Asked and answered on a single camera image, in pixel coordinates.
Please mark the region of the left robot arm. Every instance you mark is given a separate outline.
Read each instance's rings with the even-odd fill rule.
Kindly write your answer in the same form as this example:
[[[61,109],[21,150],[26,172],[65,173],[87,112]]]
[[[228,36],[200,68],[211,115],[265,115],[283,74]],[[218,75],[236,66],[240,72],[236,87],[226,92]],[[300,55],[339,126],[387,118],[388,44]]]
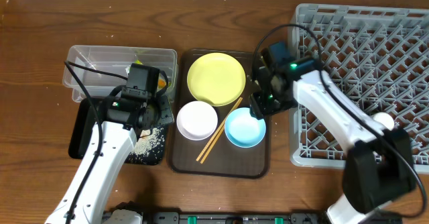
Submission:
[[[47,223],[101,223],[118,173],[143,131],[174,122],[171,104],[158,81],[163,70],[133,63],[126,83],[96,103],[74,69],[65,66],[86,96],[95,124],[85,155],[66,194],[46,219]]]

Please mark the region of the blue bowl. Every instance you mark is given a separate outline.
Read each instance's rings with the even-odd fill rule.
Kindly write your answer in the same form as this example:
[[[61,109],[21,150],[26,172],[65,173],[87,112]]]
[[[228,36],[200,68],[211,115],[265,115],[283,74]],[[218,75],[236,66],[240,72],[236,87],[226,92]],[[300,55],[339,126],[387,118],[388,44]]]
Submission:
[[[251,116],[249,107],[241,107],[228,115],[224,129],[233,145],[252,148],[264,139],[267,127],[264,120]]]

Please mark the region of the white pink rice bowl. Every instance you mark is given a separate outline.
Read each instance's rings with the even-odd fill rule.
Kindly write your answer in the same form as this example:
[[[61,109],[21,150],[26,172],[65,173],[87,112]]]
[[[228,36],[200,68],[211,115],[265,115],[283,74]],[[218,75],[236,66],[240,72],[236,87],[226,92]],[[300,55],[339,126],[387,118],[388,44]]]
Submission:
[[[218,124],[215,109],[203,101],[192,101],[183,106],[177,116],[179,132],[192,141],[200,141],[211,136]]]

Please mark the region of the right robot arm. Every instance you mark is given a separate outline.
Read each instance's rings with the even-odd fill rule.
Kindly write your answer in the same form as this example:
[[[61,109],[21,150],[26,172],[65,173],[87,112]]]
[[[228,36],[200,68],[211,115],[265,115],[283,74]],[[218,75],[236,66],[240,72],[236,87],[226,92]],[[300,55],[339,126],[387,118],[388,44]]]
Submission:
[[[411,141],[402,128],[389,129],[358,108],[331,82],[319,60],[297,59],[284,42],[255,50],[251,80],[260,90],[249,97],[257,119],[303,105],[332,134],[347,154],[343,195],[326,211],[330,223],[363,223],[390,202],[422,188],[414,170]]]

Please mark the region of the yellow plate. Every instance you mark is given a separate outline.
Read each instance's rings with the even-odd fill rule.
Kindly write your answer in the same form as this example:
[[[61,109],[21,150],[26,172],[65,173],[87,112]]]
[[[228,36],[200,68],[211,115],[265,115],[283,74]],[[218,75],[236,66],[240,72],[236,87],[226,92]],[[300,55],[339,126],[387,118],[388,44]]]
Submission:
[[[221,107],[241,96],[246,74],[236,58],[215,52],[202,55],[191,64],[186,83],[196,100]]]

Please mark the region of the small white cup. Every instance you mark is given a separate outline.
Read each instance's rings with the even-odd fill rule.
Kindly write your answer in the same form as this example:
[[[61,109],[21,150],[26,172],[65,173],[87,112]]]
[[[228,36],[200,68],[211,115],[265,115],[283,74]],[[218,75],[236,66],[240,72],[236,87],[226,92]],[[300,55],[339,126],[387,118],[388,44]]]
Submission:
[[[371,116],[372,119],[384,125],[388,130],[392,130],[395,127],[393,117],[388,113],[380,112]]]

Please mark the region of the green snack wrapper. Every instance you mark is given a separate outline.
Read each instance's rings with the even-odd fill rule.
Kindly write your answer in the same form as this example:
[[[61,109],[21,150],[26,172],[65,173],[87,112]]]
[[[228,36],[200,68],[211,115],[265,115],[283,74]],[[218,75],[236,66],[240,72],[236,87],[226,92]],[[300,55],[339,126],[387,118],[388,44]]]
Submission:
[[[135,64],[140,64],[143,65],[143,63],[140,60],[135,60],[134,62]],[[164,88],[165,86],[170,86],[170,83],[167,83],[165,78],[163,76],[160,76],[158,78],[158,90],[161,90],[162,88]]]

